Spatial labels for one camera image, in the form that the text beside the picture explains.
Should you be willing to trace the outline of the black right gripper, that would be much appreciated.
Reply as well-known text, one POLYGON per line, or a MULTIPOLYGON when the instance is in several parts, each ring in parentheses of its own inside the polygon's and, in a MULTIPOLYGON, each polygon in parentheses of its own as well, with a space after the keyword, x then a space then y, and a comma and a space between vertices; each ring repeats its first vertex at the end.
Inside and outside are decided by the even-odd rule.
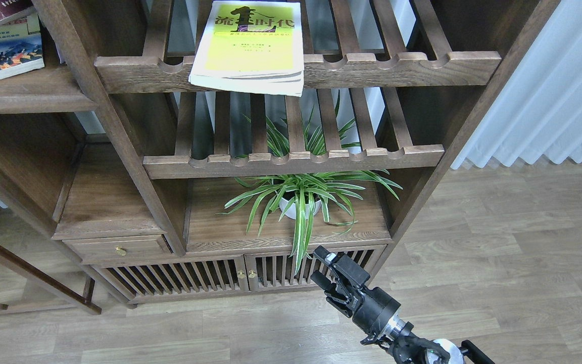
POLYGON ((310 278, 326 295, 326 301, 351 318, 367 334, 367 339, 397 339, 402 332, 398 316, 400 303, 381 288, 365 286, 370 274, 344 252, 314 249, 314 258, 331 271, 328 278, 314 271, 310 278))

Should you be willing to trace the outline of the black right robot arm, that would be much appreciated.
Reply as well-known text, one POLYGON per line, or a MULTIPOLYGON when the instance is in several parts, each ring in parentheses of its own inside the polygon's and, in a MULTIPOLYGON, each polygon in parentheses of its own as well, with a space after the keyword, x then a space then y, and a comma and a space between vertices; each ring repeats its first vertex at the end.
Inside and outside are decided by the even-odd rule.
POLYGON ((399 317, 401 304, 379 287, 365 284, 370 274, 344 252, 330 252, 323 246, 314 257, 332 272, 332 279, 314 271, 311 279, 325 292, 326 301, 367 335, 362 345, 378 345, 397 363, 493 363, 471 341, 460 346, 446 339, 430 341, 413 333, 413 325, 399 317))

